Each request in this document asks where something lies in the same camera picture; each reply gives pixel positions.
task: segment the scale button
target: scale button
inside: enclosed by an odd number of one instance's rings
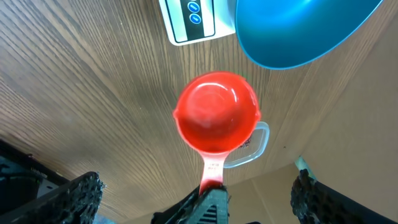
[[[196,2],[189,2],[188,9],[189,9],[189,11],[191,11],[193,13],[197,13],[200,10],[200,6]]]
[[[190,14],[189,15],[189,19],[191,20],[191,22],[193,22],[194,24],[199,24],[201,22],[201,18],[198,14]]]

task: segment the wooden table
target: wooden table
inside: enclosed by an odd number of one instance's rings
[[[352,37],[320,60],[267,70],[235,35],[169,43],[155,0],[0,2],[0,134],[73,179],[99,171],[100,213],[118,222],[179,201],[202,161],[172,118],[182,88],[213,70],[241,74],[271,127],[266,153],[227,170],[227,184],[293,162],[398,10],[386,0]]]

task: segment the wooden tabletop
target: wooden tabletop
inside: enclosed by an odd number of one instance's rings
[[[172,118],[194,77],[246,77],[271,128],[266,153],[226,170],[234,184],[293,162],[398,10],[386,0],[345,43],[293,70],[267,70],[235,35],[183,47],[155,0],[0,1],[0,134],[68,179],[99,171],[100,213],[124,222],[178,202],[202,161]]]

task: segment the measuring cup handle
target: measuring cup handle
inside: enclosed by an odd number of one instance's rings
[[[229,152],[216,155],[201,153],[205,166],[200,181],[199,195],[211,187],[218,188],[223,185],[223,166],[228,154]]]
[[[230,168],[240,166],[242,164],[245,164],[245,163],[248,163],[250,161],[257,159],[259,156],[261,156],[264,153],[264,151],[266,150],[268,140],[269,140],[269,133],[270,133],[269,126],[267,123],[265,123],[263,121],[259,121],[254,130],[264,130],[262,132],[260,145],[259,145],[259,148],[257,149],[257,151],[246,156],[246,157],[243,157],[241,159],[237,159],[237,160],[231,161],[231,162],[225,162],[224,168],[230,169]]]

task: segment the red measuring cup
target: red measuring cup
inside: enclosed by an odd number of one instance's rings
[[[200,194],[223,184],[225,159],[250,137],[261,117],[254,90],[231,72],[210,72],[193,79],[173,115],[183,140],[205,162]]]

